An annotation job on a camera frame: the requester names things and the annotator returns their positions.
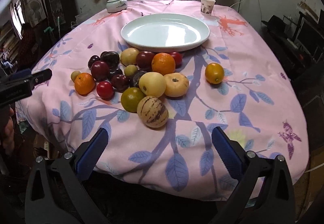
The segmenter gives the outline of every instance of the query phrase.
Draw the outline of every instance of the orange coral print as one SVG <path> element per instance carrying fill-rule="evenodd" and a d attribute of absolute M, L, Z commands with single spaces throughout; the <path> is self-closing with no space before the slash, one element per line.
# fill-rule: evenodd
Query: orange coral print
<path fill-rule="evenodd" d="M 240 21 L 239 19 L 233 20 L 233 19 L 227 19 L 226 16 L 224 16 L 224 18 L 220 17 L 219 18 L 219 26 L 221 28 L 221 30 L 223 30 L 224 32 L 227 32 L 230 36 L 234 36 L 237 33 L 240 35 L 243 35 L 243 33 L 230 28 L 228 25 L 229 24 L 236 24 L 236 25 L 244 25 L 247 26 L 247 22 L 244 21 Z"/>
<path fill-rule="evenodd" d="M 106 18 L 110 18 L 110 17 L 117 17 L 117 16 L 119 16 L 120 14 L 128 13 L 128 12 L 131 12 L 131 11 L 132 11 L 132 9 L 130 8 L 129 10 L 123 10 L 123 11 L 118 12 L 118 13 L 109 14 L 109 15 L 103 17 L 103 18 L 97 19 L 97 21 L 96 21 L 95 23 L 92 23 L 92 25 L 95 26 L 95 25 L 102 24 L 102 23 L 105 22 L 105 19 L 106 19 Z"/>

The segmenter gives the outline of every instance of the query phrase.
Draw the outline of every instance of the pile of fruit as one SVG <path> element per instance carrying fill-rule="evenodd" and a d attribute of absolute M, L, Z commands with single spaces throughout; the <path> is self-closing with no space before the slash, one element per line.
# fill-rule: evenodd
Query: pile of fruit
<path fill-rule="evenodd" d="M 125 66 L 124 73 L 118 67 L 119 62 Z M 177 98 L 188 91 L 187 77 L 175 72 L 181 63 L 182 56 L 178 52 L 155 54 L 128 48 L 119 56 L 105 51 L 100 57 L 90 58 L 91 74 L 74 71 L 71 80 L 80 95 L 89 94 L 96 86 L 95 81 L 99 82 L 97 93 L 102 99 L 113 98 L 115 90 L 122 92 L 121 104 L 126 111 L 137 113 L 148 127 L 159 128 L 166 124 L 169 114 L 158 98 L 163 94 Z M 224 78 L 224 70 L 212 63 L 207 66 L 205 75 L 209 83 L 218 84 Z"/>

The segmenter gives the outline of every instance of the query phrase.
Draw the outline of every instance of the orange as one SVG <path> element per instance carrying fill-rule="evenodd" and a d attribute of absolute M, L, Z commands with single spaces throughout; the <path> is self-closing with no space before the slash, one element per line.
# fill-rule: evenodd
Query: orange
<path fill-rule="evenodd" d="M 95 86 L 96 82 L 89 73 L 79 74 L 74 81 L 74 88 L 80 95 L 87 95 Z"/>
<path fill-rule="evenodd" d="M 219 84 L 225 76 L 224 69 L 217 63 L 210 63 L 205 69 L 206 80 L 211 84 Z"/>
<path fill-rule="evenodd" d="M 163 76 L 171 74 L 176 70 L 176 62 L 173 57 L 167 53 L 156 54 L 152 60 L 152 71 L 159 72 Z"/>

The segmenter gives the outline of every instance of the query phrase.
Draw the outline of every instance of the red tomato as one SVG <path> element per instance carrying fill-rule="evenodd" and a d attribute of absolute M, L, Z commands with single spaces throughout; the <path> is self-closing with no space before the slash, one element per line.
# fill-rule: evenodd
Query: red tomato
<path fill-rule="evenodd" d="M 102 99 L 111 99 L 114 96 L 114 88 L 108 81 L 102 81 L 97 86 L 97 93 Z"/>
<path fill-rule="evenodd" d="M 176 67 L 179 67 L 182 63 L 182 55 L 178 52 L 171 52 L 169 54 L 173 57 L 174 61 L 176 62 Z"/>

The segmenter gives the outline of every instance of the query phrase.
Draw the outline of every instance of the white ceramic pot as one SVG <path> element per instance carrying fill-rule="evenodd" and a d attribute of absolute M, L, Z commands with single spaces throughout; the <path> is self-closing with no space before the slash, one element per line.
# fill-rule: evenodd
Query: white ceramic pot
<path fill-rule="evenodd" d="M 108 13 L 117 13 L 127 9 L 127 7 L 127 0 L 108 0 L 106 4 L 106 9 Z"/>

